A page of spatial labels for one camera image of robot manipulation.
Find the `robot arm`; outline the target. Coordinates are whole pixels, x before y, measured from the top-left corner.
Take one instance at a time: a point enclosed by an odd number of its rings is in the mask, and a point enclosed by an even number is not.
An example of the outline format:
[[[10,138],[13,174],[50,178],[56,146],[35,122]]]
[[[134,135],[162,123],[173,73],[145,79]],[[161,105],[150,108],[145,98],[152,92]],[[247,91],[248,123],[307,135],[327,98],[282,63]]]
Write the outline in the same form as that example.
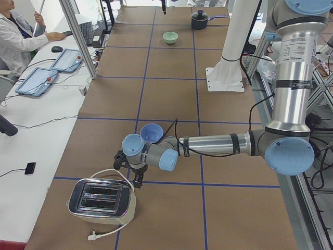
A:
[[[269,1],[264,34],[281,40],[273,113],[261,130],[243,134],[182,137],[158,135],[152,124],[127,135],[114,158],[114,168],[135,173],[141,187],[149,166],[173,171],[180,156],[261,156],[275,172],[296,176],[307,171],[315,154],[305,123],[316,55],[317,37],[327,27],[332,1]]]

